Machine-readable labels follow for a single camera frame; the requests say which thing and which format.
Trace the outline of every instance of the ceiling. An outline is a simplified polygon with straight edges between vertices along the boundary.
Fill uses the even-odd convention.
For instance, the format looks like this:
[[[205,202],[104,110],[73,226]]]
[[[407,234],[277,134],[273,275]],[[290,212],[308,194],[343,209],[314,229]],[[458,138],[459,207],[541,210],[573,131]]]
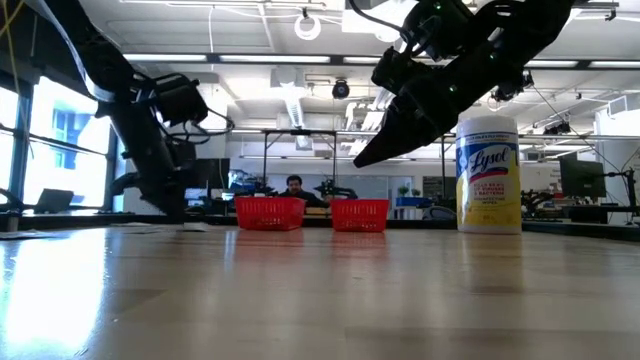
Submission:
[[[640,1],[618,0],[618,16],[640,21]],[[111,38],[123,52],[142,53],[290,53],[380,55],[391,44],[368,33],[343,33],[340,22],[344,3],[324,1],[326,10],[311,14],[331,16],[321,20],[321,32],[312,41],[300,39],[294,32],[297,9],[264,9],[269,18],[260,18],[257,7],[211,8],[175,7],[154,3],[125,3],[118,0],[81,0],[95,25]],[[239,15],[230,11],[242,12]],[[541,58],[640,59],[640,22],[616,19],[580,20],[580,17],[604,16],[606,13],[584,12],[570,22],[560,38]],[[284,101],[268,98],[271,70],[268,65],[194,65],[147,64],[152,73],[217,73],[235,99],[230,115],[239,127],[268,124],[286,112]],[[306,113],[344,115],[349,101],[333,100],[331,89],[336,78],[345,78],[352,98],[374,98],[379,89],[370,82],[371,67],[299,66],[313,92],[301,100]],[[592,129],[594,109],[625,92],[640,89],[640,71],[534,71],[536,86],[555,111],[570,110],[573,127],[579,132]],[[576,100],[578,92],[582,100]],[[520,95],[516,102],[495,111],[496,104],[481,99],[463,117],[498,113],[517,119],[521,131],[532,130],[554,114],[536,92]]]

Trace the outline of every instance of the computer monitor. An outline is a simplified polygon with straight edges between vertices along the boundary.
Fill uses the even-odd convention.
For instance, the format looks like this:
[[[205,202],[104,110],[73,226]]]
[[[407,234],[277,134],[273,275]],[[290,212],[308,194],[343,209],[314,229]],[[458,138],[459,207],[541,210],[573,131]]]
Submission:
[[[190,189],[226,189],[229,187],[229,159],[198,159],[193,163]]]
[[[560,177],[565,196],[607,197],[602,163],[562,158]]]

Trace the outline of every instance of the lysol disinfecting wipes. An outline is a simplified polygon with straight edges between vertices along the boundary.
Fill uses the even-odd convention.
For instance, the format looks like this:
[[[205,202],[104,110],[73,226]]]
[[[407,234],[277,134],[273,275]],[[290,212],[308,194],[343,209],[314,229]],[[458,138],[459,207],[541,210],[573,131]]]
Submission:
[[[458,230],[520,234],[520,159],[513,119],[461,121],[456,137]]]

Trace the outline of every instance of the security camera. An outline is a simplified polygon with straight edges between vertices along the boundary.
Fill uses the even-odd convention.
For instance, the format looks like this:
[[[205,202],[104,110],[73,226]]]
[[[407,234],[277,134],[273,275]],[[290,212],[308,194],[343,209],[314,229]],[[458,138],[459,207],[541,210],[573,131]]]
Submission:
[[[331,94],[334,99],[338,100],[349,97],[349,85],[347,85],[347,80],[336,80],[336,84],[333,86]]]

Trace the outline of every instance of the glass window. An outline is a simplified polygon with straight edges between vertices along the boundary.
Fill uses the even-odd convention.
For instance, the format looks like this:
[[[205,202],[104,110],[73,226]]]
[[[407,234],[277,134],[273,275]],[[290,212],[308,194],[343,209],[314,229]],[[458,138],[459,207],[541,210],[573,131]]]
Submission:
[[[18,111],[18,94],[0,88],[0,124],[14,129]]]
[[[27,160],[24,184],[25,204],[37,203],[42,189],[60,189],[74,192],[72,205],[103,205],[107,176],[104,156],[36,142],[32,142],[31,147],[33,155]]]
[[[13,137],[0,134],[0,188],[9,188],[11,177],[11,159],[13,158]],[[0,204],[6,204],[7,198],[0,195]]]
[[[40,78],[33,91],[32,134],[107,153],[110,119],[93,116],[96,101],[46,77]]]

